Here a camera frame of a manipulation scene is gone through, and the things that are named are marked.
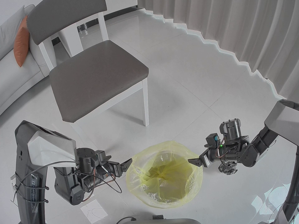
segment chair seat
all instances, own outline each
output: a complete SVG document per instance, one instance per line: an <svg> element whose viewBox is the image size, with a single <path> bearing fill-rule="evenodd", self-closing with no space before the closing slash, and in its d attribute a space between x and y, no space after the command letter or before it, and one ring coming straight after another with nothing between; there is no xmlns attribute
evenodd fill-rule
<svg viewBox="0 0 299 224"><path fill-rule="evenodd" d="M148 73L142 62L106 40L69 58L49 76L62 120L74 123Z"/></svg>

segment throw pillow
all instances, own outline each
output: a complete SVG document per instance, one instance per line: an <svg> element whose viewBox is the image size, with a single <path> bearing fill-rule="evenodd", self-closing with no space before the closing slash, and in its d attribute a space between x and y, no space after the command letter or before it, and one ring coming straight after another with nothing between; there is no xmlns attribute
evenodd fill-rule
<svg viewBox="0 0 299 224"><path fill-rule="evenodd" d="M23 65L29 49L29 31L27 29L26 20L27 16L25 16L21 21L15 43L13 45L13 54L15 55L19 67Z"/></svg>
<svg viewBox="0 0 299 224"><path fill-rule="evenodd" d="M25 17L24 6L0 26L0 60L13 49L20 23Z"/></svg>

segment robotic arm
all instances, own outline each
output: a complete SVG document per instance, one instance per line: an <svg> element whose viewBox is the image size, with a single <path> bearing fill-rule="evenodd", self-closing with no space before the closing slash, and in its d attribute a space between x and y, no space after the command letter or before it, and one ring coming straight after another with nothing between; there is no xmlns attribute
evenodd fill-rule
<svg viewBox="0 0 299 224"><path fill-rule="evenodd" d="M21 222L45 224L47 167L55 170L55 191L78 205L85 192L120 177L132 159L120 164L109 161L105 151L76 148L76 142L61 133L22 121L15 131L17 141L16 193Z"/></svg>
<svg viewBox="0 0 299 224"><path fill-rule="evenodd" d="M207 150L197 159L188 159L189 163L207 168L219 160L219 171L230 175L237 171L238 163L246 167L254 166L278 136L289 140L297 145L295 168L287 198L273 223L293 223L299 212L299 104L285 99L279 100L266 118L264 128L252 142L249 142L248 136L241 135L240 128L239 119L223 122L220 125L223 140L220 141L217 133L210 134L206 138Z"/></svg>

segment sofa armrest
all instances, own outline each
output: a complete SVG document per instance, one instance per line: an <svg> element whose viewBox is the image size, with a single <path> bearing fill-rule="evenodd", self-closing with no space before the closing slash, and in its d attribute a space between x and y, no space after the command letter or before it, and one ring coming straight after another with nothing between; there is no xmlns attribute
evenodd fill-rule
<svg viewBox="0 0 299 224"><path fill-rule="evenodd" d="M50 60L53 64L53 66L55 67L56 66L56 56L55 56L54 47L52 45L51 39L48 38L48 39L44 40L43 43L44 43L47 53L50 57ZM29 49L30 49L30 52L31 52L33 58L35 59L36 63L38 64L40 70L42 71L42 74L44 75L44 77L48 76L50 73L50 70L46 64L46 61L42 55L42 52L39 49L39 46L34 43L31 36L29 38Z"/></svg>

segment curtain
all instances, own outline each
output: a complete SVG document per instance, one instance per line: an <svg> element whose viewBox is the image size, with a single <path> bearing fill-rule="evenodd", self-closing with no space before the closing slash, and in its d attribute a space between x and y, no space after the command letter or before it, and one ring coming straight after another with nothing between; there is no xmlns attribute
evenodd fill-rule
<svg viewBox="0 0 299 224"><path fill-rule="evenodd" d="M138 7L216 40L299 102L299 0L138 0Z"/></svg>

